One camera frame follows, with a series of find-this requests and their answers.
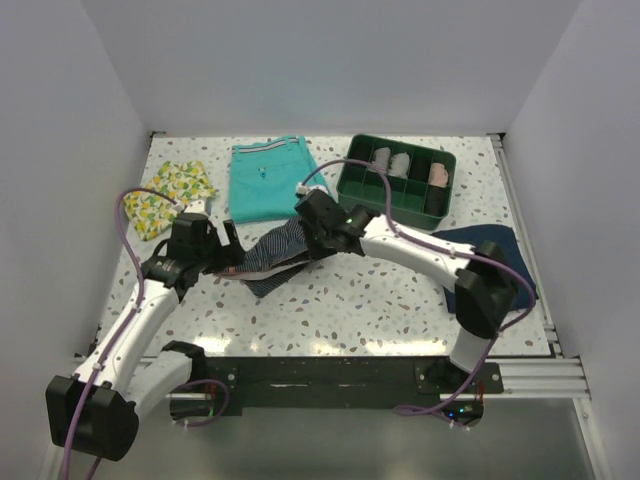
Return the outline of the grey rolled sock left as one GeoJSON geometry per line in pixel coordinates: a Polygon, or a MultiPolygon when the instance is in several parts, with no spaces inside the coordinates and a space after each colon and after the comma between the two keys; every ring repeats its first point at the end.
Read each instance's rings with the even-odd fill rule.
{"type": "Polygon", "coordinates": [[[390,147],[381,147],[374,150],[371,156],[371,169],[373,171],[385,174],[388,170],[390,159],[390,147]]]}

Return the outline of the navy white striped underwear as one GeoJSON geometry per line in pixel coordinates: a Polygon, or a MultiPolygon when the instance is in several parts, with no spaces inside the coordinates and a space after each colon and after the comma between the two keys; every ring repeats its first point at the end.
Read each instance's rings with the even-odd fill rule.
{"type": "Polygon", "coordinates": [[[258,299],[266,297],[313,263],[299,217],[288,220],[259,238],[241,265],[215,272],[239,281],[258,299]]]}

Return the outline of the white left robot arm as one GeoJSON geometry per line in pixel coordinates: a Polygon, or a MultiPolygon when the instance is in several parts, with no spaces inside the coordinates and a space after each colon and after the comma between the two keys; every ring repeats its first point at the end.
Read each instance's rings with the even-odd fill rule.
{"type": "Polygon", "coordinates": [[[136,268],[138,283],[121,315],[93,352],[68,377],[55,376],[45,391],[51,438],[64,450],[111,461],[130,450],[143,417],[181,388],[209,383],[202,348],[171,341],[149,371],[136,369],[156,332],[200,276],[219,273],[245,259],[235,224],[223,223],[228,241],[203,213],[179,214],[169,238],[136,268]]]}

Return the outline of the pink rolled garment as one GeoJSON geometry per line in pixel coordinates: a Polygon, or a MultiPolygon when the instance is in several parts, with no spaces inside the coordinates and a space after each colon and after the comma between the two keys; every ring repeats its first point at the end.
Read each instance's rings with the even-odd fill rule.
{"type": "Polygon", "coordinates": [[[449,172],[442,163],[434,162],[431,164],[428,184],[438,188],[447,188],[449,184],[449,172]]]}

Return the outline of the aluminium frame rail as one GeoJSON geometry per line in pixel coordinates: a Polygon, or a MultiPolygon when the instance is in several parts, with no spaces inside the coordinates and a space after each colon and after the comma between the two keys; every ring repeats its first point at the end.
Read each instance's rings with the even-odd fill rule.
{"type": "Polygon", "coordinates": [[[510,370],[510,375],[507,377],[509,388],[506,396],[514,400],[569,400],[577,420],[577,433],[586,449],[588,465],[594,477],[597,479],[611,479],[613,472],[594,417],[592,392],[586,378],[584,365],[580,357],[567,357],[564,355],[509,169],[503,136],[493,133],[489,136],[489,139],[496,156],[509,206],[512,210],[513,222],[520,240],[521,251],[536,283],[539,295],[537,305],[543,314],[543,329],[551,352],[549,358],[508,360],[506,366],[510,370]]]}

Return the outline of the lemon print folded cloth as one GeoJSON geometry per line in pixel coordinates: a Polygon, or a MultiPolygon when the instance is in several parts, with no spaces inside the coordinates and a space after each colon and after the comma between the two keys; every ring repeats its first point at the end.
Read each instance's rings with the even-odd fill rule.
{"type": "Polygon", "coordinates": [[[124,212],[139,238],[150,241],[171,226],[182,208],[215,195],[202,161],[166,161],[147,184],[124,195],[124,212]]]}

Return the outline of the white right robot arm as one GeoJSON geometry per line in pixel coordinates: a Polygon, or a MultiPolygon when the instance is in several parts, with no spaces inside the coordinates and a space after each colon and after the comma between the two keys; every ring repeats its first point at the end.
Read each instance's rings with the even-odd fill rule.
{"type": "Polygon", "coordinates": [[[384,260],[454,294],[460,330],[445,379],[459,393],[476,386],[481,380],[479,365],[518,296],[519,279],[505,265],[500,247],[486,242],[476,248],[411,228],[403,231],[387,216],[362,205],[344,210],[321,188],[298,185],[296,195],[295,211],[312,259],[354,254],[384,260]]]}

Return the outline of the green divided organizer box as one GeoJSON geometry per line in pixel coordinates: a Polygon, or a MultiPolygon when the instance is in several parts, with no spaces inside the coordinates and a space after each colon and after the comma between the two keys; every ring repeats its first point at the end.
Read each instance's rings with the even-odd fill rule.
{"type": "Polygon", "coordinates": [[[380,177],[381,173],[371,169],[372,152],[381,147],[390,147],[391,157],[396,153],[406,152],[410,158],[416,148],[430,149],[433,152],[431,164],[438,162],[445,165],[449,172],[447,188],[430,186],[428,181],[423,183],[385,173],[391,188],[392,218],[403,225],[427,231],[435,230],[449,213],[457,166],[456,157],[442,149],[365,134],[354,136],[347,151],[349,162],[343,166],[336,187],[339,204],[346,209],[361,204],[380,212],[385,211],[385,183],[380,177]]]}

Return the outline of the black rolled garment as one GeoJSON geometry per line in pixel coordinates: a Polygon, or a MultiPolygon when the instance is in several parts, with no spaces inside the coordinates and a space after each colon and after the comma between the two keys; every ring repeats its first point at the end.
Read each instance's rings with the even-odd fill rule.
{"type": "Polygon", "coordinates": [[[408,178],[426,183],[428,181],[433,152],[430,149],[416,148],[408,172],[408,178]]]}

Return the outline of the dark blue folded garment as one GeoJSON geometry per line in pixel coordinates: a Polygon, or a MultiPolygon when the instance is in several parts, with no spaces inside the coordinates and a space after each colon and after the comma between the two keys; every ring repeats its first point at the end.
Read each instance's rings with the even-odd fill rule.
{"type": "Polygon", "coordinates": [[[454,243],[470,244],[475,247],[481,246],[485,241],[496,243],[504,254],[505,259],[503,263],[511,267],[528,282],[535,299],[538,299],[536,284],[520,253],[515,233],[510,227],[489,224],[473,225],[458,229],[437,231],[434,232],[433,235],[439,239],[452,241],[454,243]]]}

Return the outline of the white grey rolled sock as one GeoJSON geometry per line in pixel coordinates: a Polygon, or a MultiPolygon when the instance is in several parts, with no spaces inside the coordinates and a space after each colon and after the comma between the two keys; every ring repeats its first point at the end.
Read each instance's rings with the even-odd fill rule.
{"type": "Polygon", "coordinates": [[[408,177],[411,158],[406,152],[394,154],[389,160],[388,175],[397,178],[408,177]]]}

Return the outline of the teal folded shorts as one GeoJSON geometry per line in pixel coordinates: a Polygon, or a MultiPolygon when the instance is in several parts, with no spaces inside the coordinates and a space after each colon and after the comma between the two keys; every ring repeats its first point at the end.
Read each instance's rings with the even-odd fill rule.
{"type": "Polygon", "coordinates": [[[299,183],[329,190],[323,175],[313,172],[316,167],[302,136],[235,145],[229,180],[231,219],[245,224],[293,217],[299,183]]]}

